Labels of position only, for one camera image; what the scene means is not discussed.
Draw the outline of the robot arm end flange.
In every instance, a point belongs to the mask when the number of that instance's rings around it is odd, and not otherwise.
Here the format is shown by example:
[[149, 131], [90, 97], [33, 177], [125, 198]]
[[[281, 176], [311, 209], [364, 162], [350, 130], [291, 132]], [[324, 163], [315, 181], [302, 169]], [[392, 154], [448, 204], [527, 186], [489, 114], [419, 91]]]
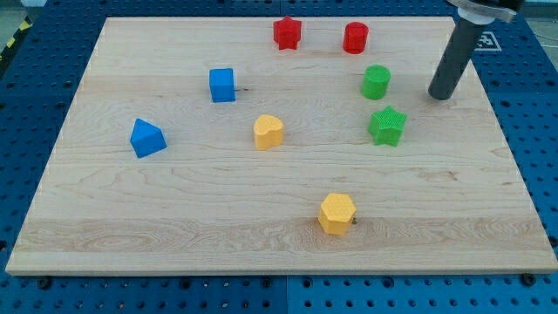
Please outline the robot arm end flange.
[[446, 0], [457, 8], [459, 17], [478, 24], [487, 25], [495, 20], [511, 23], [524, 0]]

